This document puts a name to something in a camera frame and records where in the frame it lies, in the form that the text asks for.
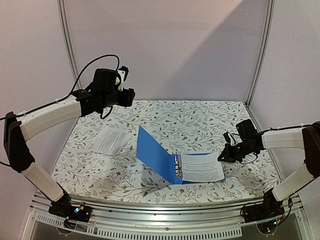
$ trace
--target sheet of paper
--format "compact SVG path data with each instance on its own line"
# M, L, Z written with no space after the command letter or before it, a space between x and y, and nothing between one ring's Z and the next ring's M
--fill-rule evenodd
M184 181L202 183L216 182L225 178L218 152L207 155L181 155L182 178Z
M106 127L92 141L91 151L115 156L129 140L128 133L128 130Z

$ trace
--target open binder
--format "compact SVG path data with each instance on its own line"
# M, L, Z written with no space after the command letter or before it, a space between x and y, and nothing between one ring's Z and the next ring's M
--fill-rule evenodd
M190 184L183 181L181 154L168 153L143 127L139 127L136 156L172 185Z

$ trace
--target tabletop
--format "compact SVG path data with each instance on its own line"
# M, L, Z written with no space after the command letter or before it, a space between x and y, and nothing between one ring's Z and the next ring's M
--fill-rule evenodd
M150 204L208 203L263 196L280 177L267 151L250 164L222 163L225 181L170 185L137 159L139 126L168 152L221 152L225 132L250 119L241 102L138 100L114 106L107 119L97 113L78 120L54 167L52 177L69 194ZM129 130L130 139L116 156L91 151L92 140L105 127ZM248 155L248 163L256 157Z

